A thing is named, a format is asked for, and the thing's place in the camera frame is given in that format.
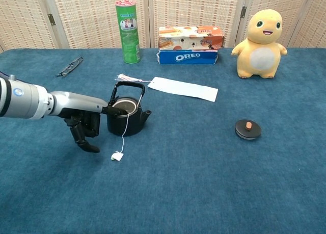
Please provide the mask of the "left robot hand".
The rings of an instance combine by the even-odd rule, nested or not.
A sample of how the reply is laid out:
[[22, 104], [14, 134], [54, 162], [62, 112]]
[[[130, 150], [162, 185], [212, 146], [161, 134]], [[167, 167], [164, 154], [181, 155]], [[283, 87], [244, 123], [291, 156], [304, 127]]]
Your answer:
[[54, 91], [50, 116], [64, 119], [73, 135], [75, 143], [84, 151], [98, 153], [100, 149], [89, 144], [86, 137], [99, 135], [100, 115], [120, 116], [127, 111], [112, 107], [107, 101], [72, 92]]

